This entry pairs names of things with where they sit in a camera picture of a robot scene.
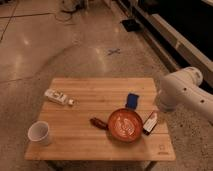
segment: floor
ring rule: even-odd
[[[103,1],[91,1],[89,10],[78,11],[68,22],[56,20],[69,18],[59,12],[58,0],[20,0],[0,6],[0,17],[12,13],[51,14],[0,19],[0,170],[51,170],[23,156],[27,130],[37,119],[52,78],[153,77],[158,88],[168,73],[142,31],[125,31],[120,21],[126,17],[114,2],[110,9]],[[120,54],[108,55],[116,48]],[[177,159],[159,162],[153,170],[213,170],[212,126],[181,105],[164,115]],[[141,171],[146,164],[79,161],[65,170]]]

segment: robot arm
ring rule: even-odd
[[[156,97],[159,99],[158,107],[168,111],[174,110],[179,103],[183,103],[213,123],[213,95],[198,87],[202,80],[202,73],[194,67],[165,76]]]

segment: wooden table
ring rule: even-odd
[[[56,78],[50,88],[75,99],[73,107],[45,101],[38,120],[49,123],[52,144],[29,143],[26,160],[173,161],[175,153],[162,116],[152,134],[134,143],[119,142],[106,131],[92,126],[89,119],[107,121],[126,104],[127,95],[140,95],[136,112],[145,121],[156,110],[156,88],[152,78]]]

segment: black cable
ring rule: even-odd
[[[25,15],[14,15],[12,18],[18,18],[18,17],[33,17],[33,16],[38,16],[38,15],[51,15],[53,13],[38,13],[38,14],[25,14]],[[6,17],[0,17],[0,19],[4,18],[10,18],[11,16],[6,16]]]
[[[6,25],[5,29],[3,29],[3,33],[2,33],[1,38],[0,38],[0,43],[2,42],[2,40],[3,40],[3,38],[4,38],[4,34],[5,34],[5,32],[7,31],[7,28],[8,28],[8,26],[9,26],[9,24],[10,24],[12,18],[18,18],[18,17],[31,17],[31,16],[51,15],[51,14],[52,14],[52,15],[54,15],[54,17],[55,17],[55,19],[56,19],[57,21],[60,21],[60,22],[67,22],[67,21],[69,21],[69,20],[72,19],[72,14],[75,13],[75,12],[77,11],[77,10],[75,10],[75,11],[69,11],[69,9],[67,9],[67,7],[65,7],[65,5],[63,4],[63,6],[64,6],[64,8],[65,8],[66,10],[61,10],[61,12],[70,14],[70,17],[69,17],[68,19],[65,19],[65,20],[61,20],[61,19],[57,18],[57,16],[56,16],[55,13],[38,13],[38,14],[26,14],[26,15],[14,15],[14,14],[15,14],[15,11],[16,11],[18,5],[19,5],[19,3],[20,3],[20,1],[17,0],[16,6],[15,6],[15,8],[14,8],[13,11],[12,11],[11,16],[0,17],[0,19],[9,18],[9,20],[8,20],[8,22],[7,22],[7,25]]]
[[[65,19],[65,20],[62,20],[62,19],[57,18],[56,14],[53,14],[53,15],[54,15],[55,19],[56,19],[57,21],[60,21],[60,22],[67,22],[67,21],[69,21],[69,20],[72,19],[72,14],[71,14],[71,13],[70,13],[70,17],[67,18],[67,19]]]
[[[6,25],[4,31],[3,31],[2,35],[1,35],[0,43],[2,42],[2,40],[3,40],[3,38],[4,38],[4,34],[5,34],[5,32],[6,32],[7,28],[8,28],[8,26],[9,26],[9,24],[10,24],[10,21],[11,21],[12,18],[13,18],[13,15],[15,14],[15,11],[16,11],[18,5],[19,5],[19,0],[17,0],[16,6],[15,6],[15,8],[13,9],[12,14],[11,14],[11,16],[10,16],[10,19],[9,19],[9,21],[7,22],[7,25]]]

